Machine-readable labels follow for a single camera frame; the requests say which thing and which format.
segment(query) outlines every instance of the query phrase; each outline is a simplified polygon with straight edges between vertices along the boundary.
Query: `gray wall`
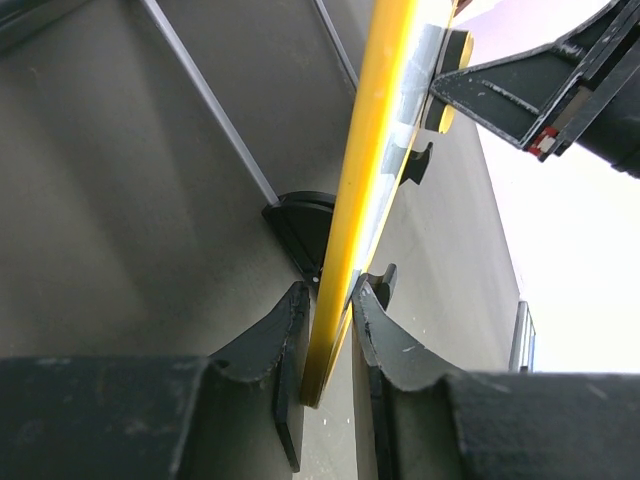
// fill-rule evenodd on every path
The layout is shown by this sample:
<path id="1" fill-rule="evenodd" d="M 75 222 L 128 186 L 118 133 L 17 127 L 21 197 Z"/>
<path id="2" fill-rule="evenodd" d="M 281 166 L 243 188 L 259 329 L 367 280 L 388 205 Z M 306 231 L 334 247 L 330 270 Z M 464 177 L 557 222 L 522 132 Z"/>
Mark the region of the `gray wall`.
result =
<path id="1" fill-rule="evenodd" d="M 354 92 L 312 1 L 161 5 L 276 191 L 335 192 Z M 329 7 L 357 66 L 366 15 Z M 210 353 L 297 279 L 137 2 L 93 0 L 2 52 L 0 105 L 3 355 Z M 401 325 L 462 367 L 506 369 L 518 291 L 470 121 L 401 189 L 374 271 L 388 262 Z M 349 348 L 307 413 L 301 478 L 355 478 Z"/>

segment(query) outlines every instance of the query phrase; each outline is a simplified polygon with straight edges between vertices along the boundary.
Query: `gray panel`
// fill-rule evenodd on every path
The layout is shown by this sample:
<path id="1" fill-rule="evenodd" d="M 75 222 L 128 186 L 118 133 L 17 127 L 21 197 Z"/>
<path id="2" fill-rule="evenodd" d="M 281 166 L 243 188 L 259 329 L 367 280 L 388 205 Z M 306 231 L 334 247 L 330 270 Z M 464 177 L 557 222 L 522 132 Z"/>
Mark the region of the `gray panel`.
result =
<path id="1" fill-rule="evenodd" d="M 295 279 L 137 3 L 90 2 L 5 52 L 0 104 L 5 354 L 210 353 Z"/>

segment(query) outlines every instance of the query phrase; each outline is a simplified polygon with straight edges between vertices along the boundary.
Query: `red clamp tab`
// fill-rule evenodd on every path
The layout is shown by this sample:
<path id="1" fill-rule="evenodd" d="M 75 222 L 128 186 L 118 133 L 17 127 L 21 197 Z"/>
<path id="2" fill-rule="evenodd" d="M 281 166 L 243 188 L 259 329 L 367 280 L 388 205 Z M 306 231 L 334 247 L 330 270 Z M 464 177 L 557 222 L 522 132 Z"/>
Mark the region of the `red clamp tab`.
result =
<path id="1" fill-rule="evenodd" d="M 549 149 L 555 143 L 555 138 L 558 136 L 558 130 L 553 127 L 545 127 L 542 133 L 538 135 L 533 144 L 529 147 L 529 152 L 533 153 L 536 157 L 540 157 L 540 154 L 547 153 Z"/>

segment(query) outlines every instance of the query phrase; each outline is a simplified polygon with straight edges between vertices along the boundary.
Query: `metal rod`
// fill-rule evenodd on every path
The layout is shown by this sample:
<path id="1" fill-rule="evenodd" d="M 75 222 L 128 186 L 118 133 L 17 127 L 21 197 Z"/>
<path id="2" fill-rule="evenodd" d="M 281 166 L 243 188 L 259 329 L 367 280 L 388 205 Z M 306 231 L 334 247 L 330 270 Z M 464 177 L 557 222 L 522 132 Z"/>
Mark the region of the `metal rod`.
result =
<path id="1" fill-rule="evenodd" d="M 211 91 L 207 81 L 202 76 L 202 73 L 200 73 L 198 66 L 191 58 L 191 55 L 189 55 L 189 52 L 180 40 L 180 37 L 178 37 L 176 31 L 171 26 L 171 23 L 169 23 L 169 20 L 160 8 L 160 5 L 158 5 L 156 0 L 142 0 L 142 4 L 149 15 L 151 15 L 151 18 L 153 18 L 153 22 L 162 33 L 162 36 L 178 57 L 178 60 L 186 70 L 189 78 L 193 82 L 193 85 L 198 90 L 198 93 L 207 104 L 207 107 L 209 107 L 211 113 L 216 117 L 216 120 L 224 130 L 224 133 L 227 135 L 227 138 L 233 145 L 233 148 L 238 152 L 240 159 L 247 170 L 249 170 L 249 174 L 258 184 L 258 187 L 267 199 L 269 205 L 277 203 L 278 196 L 276 195 L 276 192 L 271 188 L 271 185 L 269 185 L 269 182 L 262 173 L 262 170 L 260 170 L 260 167 L 253 158 L 253 155 L 251 155 L 247 145 L 242 141 L 240 134 L 233 126 L 233 123 L 231 123 L 231 120 L 225 113 L 222 105 L 220 105 L 220 102 L 218 102 L 216 96 L 213 94 L 213 91 Z"/>
<path id="2" fill-rule="evenodd" d="M 338 31 L 336 27 L 333 25 L 331 21 L 331 17 L 329 16 L 329 12 L 327 8 L 324 6 L 324 2 L 322 0 L 314 0 L 318 12 L 322 17 L 322 21 L 324 22 L 324 26 L 327 28 L 329 32 L 329 36 L 331 37 L 331 41 L 333 42 L 336 51 L 338 52 L 338 56 L 340 57 L 340 61 L 344 66 L 344 69 L 347 71 L 347 75 L 353 83 L 353 88 L 358 89 L 358 74 L 353 69 L 353 65 L 351 65 L 351 61 L 349 60 L 349 56 L 347 55 L 347 51 L 344 49 L 344 45 L 342 45 L 342 41 L 340 40 L 340 36 L 338 35 Z"/>

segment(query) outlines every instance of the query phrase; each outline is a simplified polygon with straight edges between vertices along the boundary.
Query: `yellow board edge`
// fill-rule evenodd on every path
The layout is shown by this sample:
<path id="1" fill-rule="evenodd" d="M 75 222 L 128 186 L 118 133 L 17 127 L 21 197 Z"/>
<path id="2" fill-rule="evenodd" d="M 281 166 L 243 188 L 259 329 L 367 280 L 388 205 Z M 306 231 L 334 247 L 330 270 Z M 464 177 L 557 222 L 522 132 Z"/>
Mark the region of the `yellow board edge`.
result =
<path id="1" fill-rule="evenodd" d="M 351 308 L 345 310 L 345 298 L 360 247 L 357 240 L 364 230 L 386 136 L 394 120 L 394 100 L 408 61 L 407 45 L 421 2 L 378 0 L 374 8 L 301 385 L 301 401 L 311 407 L 317 407 L 320 401 L 351 321 Z M 364 271 L 371 262 L 390 207 L 391 201 L 385 207 Z"/>

